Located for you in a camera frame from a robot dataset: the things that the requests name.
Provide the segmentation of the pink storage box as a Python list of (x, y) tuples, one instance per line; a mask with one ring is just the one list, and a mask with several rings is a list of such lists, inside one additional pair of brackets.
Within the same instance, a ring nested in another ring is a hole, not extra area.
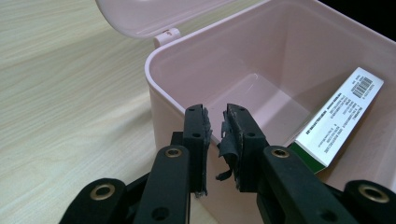
[(318, 0), (263, 0), (181, 37), (185, 21), (232, 0), (95, 0), (107, 22), (156, 48), (145, 75), (157, 147), (206, 107), (218, 132), (227, 104), (245, 107), (268, 141), (286, 145), (357, 68), (383, 86), (332, 164), (320, 173), (342, 188), (367, 179), (396, 191), (396, 42)]

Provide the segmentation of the green and white medicine box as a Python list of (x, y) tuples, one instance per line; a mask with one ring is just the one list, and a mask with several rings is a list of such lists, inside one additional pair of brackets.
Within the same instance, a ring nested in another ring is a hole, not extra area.
[(290, 139), (289, 148), (314, 174), (327, 168), (383, 84), (383, 79), (358, 67)]

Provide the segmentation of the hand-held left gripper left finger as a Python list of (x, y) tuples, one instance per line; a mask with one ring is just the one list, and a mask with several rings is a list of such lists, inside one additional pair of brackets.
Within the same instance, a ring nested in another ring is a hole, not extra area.
[(206, 196), (207, 151), (211, 141), (211, 124), (203, 105), (185, 110), (182, 132), (173, 132), (171, 144), (185, 147), (190, 153), (190, 192), (196, 198)]

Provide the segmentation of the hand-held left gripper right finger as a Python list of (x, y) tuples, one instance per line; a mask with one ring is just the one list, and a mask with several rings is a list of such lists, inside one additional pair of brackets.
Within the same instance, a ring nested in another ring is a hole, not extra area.
[(250, 112), (241, 105), (227, 104), (221, 123), (221, 141), (218, 144), (229, 170), (216, 176), (219, 181), (234, 177), (240, 192), (257, 192), (261, 151), (269, 146)]

